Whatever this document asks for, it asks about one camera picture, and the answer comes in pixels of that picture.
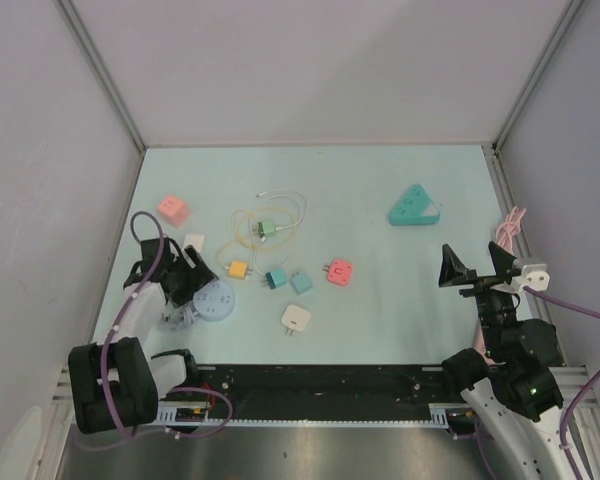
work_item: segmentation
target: pink cube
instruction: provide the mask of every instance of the pink cube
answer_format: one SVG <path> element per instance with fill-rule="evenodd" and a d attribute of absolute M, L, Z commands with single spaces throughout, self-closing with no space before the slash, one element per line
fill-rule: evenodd
<path fill-rule="evenodd" d="M 167 195 L 158 205 L 158 213 L 174 227 L 179 227 L 189 217 L 189 207 L 175 195 Z"/>

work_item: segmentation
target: power adapter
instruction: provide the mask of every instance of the power adapter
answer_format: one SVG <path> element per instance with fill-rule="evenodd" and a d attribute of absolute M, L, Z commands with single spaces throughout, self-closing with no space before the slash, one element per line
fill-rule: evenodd
<path fill-rule="evenodd" d="M 351 275 L 353 275 L 353 265 L 338 258 L 331 265 L 325 265 L 324 271 L 327 272 L 329 282 L 340 287 L 346 287 L 349 284 Z"/>
<path fill-rule="evenodd" d="M 295 332 L 304 332 L 310 321 L 311 312 L 297 305 L 289 305 L 280 319 L 280 322 L 287 327 L 285 333 L 290 336 Z"/>
<path fill-rule="evenodd" d="M 307 274 L 302 272 L 291 275 L 291 286 L 298 295 L 302 295 L 313 288 L 313 284 Z"/>
<path fill-rule="evenodd" d="M 238 280 L 244 280 L 247 275 L 251 275 L 251 269 L 247 262 L 240 262 L 234 260 L 230 265 L 224 267 L 227 270 L 227 274 L 231 278 L 237 278 Z"/>
<path fill-rule="evenodd" d="M 260 238 L 273 237 L 276 234 L 276 224 L 272 220 L 258 222 L 258 235 Z"/>
<path fill-rule="evenodd" d="M 262 281 L 262 284 L 265 286 L 268 285 L 271 290 L 275 290 L 276 288 L 280 288 L 287 284 L 287 275 L 284 273 L 282 268 L 271 270 L 264 276 L 264 278 L 265 279 Z"/>

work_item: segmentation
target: white cable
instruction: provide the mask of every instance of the white cable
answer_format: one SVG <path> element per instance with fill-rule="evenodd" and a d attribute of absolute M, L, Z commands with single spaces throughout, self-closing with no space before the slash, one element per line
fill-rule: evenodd
<path fill-rule="evenodd" d="M 193 300 L 188 302 L 183 308 L 182 308 L 182 322 L 183 325 L 182 327 L 190 327 L 191 325 L 193 325 L 196 320 L 198 319 L 198 312 L 195 311 L 195 309 L 193 308 Z"/>
<path fill-rule="evenodd" d="M 298 234 L 298 230 L 296 227 L 300 227 L 300 225 L 302 224 L 302 222 L 304 221 L 305 217 L 307 216 L 307 210 L 309 207 L 309 202 L 307 201 L 307 198 L 302 195 L 300 192 L 297 192 L 295 190 L 290 190 L 288 188 L 276 188 L 273 190 L 269 190 L 266 192 L 261 192 L 258 193 L 256 195 L 256 198 L 260 198 L 260 197 L 264 197 L 265 195 L 269 195 L 270 193 L 273 192 L 289 192 L 288 194 L 279 194 L 279 195 L 272 195 L 272 196 L 268 196 L 267 198 L 263 199 L 260 203 L 258 203 L 258 205 L 251 211 L 251 215 L 249 215 L 249 232 L 251 233 L 251 237 L 252 237 L 252 242 L 253 242 L 253 237 L 254 235 L 257 236 L 257 231 L 254 230 L 253 228 L 253 217 L 254 215 L 258 212 L 258 210 L 260 208 L 262 208 L 262 206 L 267 203 L 270 200 L 274 200 L 276 198 L 286 198 L 291 200 L 292 202 L 294 202 L 297 206 L 298 206 L 298 211 L 299 211 L 299 217 L 298 220 L 296 220 L 295 222 L 293 222 L 291 225 L 285 225 L 285 226 L 281 226 L 281 227 L 276 227 L 276 231 L 282 231 L 282 230 L 288 230 L 288 229 L 295 229 L 292 233 L 291 236 L 294 237 L 291 242 L 293 242 L 295 240 L 295 236 Z M 302 199 L 303 204 L 301 204 L 297 198 L 295 198 L 293 195 L 297 195 L 299 198 Z M 293 248 L 292 250 L 289 252 L 289 255 L 287 255 L 287 258 L 285 259 L 284 262 L 282 262 L 282 265 L 280 265 L 279 268 L 284 268 L 284 266 L 289 263 L 289 260 L 291 260 L 291 255 L 293 254 Z M 260 271 L 260 269 L 258 268 L 258 264 L 257 264 L 257 258 L 258 258 L 258 249 L 254 248 L 253 249 L 253 269 L 259 273 L 262 276 L 265 276 L 266 274 L 263 273 L 262 271 Z"/>
<path fill-rule="evenodd" d="M 274 198 L 288 198 L 289 200 L 294 202 L 299 207 L 298 211 L 300 212 L 300 216 L 298 217 L 298 220 L 296 220 L 292 225 L 285 225 L 284 227 L 277 227 L 276 230 L 278 230 L 278 231 L 279 230 L 287 230 L 289 228 L 294 228 L 294 227 L 300 225 L 304 221 L 304 218 L 307 216 L 307 210 L 309 208 L 309 202 L 307 201 L 307 197 L 302 195 L 300 192 L 297 192 L 295 190 L 291 190 L 288 188 L 275 188 L 273 190 L 269 190 L 269 191 L 261 192 L 261 193 L 257 194 L 256 198 L 264 197 L 265 195 L 269 195 L 270 193 L 273 193 L 273 192 L 289 192 L 293 195 L 297 195 L 298 197 L 300 197 L 302 199 L 302 202 L 304 203 L 304 205 L 300 204 L 298 199 L 294 198 L 293 195 L 289 195 L 289 194 L 273 195 L 271 197 L 267 197 L 264 200 L 262 200 L 258 204 L 258 206 L 254 209 L 254 213 L 256 210 L 258 210 L 258 208 L 262 207 L 262 205 L 264 203 L 268 202 L 269 200 L 273 200 Z"/>

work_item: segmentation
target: pink plug adapter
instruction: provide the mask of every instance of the pink plug adapter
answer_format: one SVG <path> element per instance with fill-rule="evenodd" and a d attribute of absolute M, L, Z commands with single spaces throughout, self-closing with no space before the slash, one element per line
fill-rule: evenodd
<path fill-rule="evenodd" d="M 335 285 L 346 287 L 353 274 L 353 265 L 346 260 L 336 259 L 331 265 L 324 266 L 327 280 Z"/>
<path fill-rule="evenodd" d="M 169 224 L 179 227 L 189 217 L 189 207 L 175 195 L 167 195 L 160 205 L 158 213 Z"/>

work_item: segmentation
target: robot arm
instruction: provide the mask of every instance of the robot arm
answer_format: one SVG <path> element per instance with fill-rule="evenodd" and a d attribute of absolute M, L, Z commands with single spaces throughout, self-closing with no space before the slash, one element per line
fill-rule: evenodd
<path fill-rule="evenodd" d="M 439 285 L 471 285 L 460 294 L 475 297 L 486 355 L 496 363 L 489 367 L 476 350 L 466 349 L 442 367 L 487 426 L 516 478 L 576 478 L 562 450 L 563 398 L 549 370 L 562 362 L 555 327 L 539 319 L 518 321 L 513 302 L 525 286 L 546 290 L 546 265 L 522 262 L 493 242 L 489 250 L 496 274 L 479 277 L 445 245 Z M 567 441 L 570 448 L 570 433 Z M 572 453 L 583 478 L 589 478 L 575 448 Z"/>
<path fill-rule="evenodd" d="M 193 248 L 183 253 L 172 239 L 145 240 L 140 247 L 142 260 L 133 266 L 124 284 L 125 301 L 129 296 L 134 300 L 113 327 L 115 333 L 104 364 L 117 416 L 126 427 L 153 422 L 159 399 L 174 387 L 198 386 L 195 359 L 188 350 L 156 354 L 147 339 L 163 319 L 168 303 L 175 307 L 185 304 L 197 290 L 217 278 Z M 147 283 L 137 290 L 138 283 L 144 281 Z M 69 354 L 76 423 L 83 433 L 120 427 L 120 422 L 116 424 L 112 418 L 101 377 L 105 368 L 103 344 L 108 335 L 110 331 Z"/>

